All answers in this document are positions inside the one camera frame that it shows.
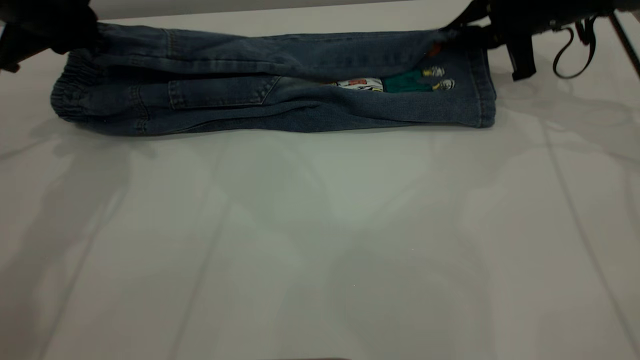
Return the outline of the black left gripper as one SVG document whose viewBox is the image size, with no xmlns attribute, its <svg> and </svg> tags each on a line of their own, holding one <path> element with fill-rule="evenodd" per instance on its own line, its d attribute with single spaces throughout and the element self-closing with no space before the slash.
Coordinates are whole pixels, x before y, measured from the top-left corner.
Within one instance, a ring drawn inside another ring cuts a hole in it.
<svg viewBox="0 0 640 360">
<path fill-rule="evenodd" d="M 2 0 L 1 70 L 16 73 L 23 60 L 50 49 L 63 55 L 98 43 L 91 0 Z"/>
</svg>

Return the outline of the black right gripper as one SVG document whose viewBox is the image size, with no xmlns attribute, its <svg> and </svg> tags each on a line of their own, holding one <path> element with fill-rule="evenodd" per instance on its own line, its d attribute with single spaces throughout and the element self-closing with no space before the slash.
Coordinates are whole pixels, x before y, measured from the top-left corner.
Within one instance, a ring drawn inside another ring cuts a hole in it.
<svg viewBox="0 0 640 360">
<path fill-rule="evenodd" d="M 457 50 L 489 50 L 496 43 L 506 46 L 517 82 L 535 75 L 533 36 L 549 24 L 548 0 L 486 0 L 470 2 L 451 23 L 442 27 L 450 38 L 446 47 Z M 473 25 L 489 18 L 490 25 Z"/>
</svg>

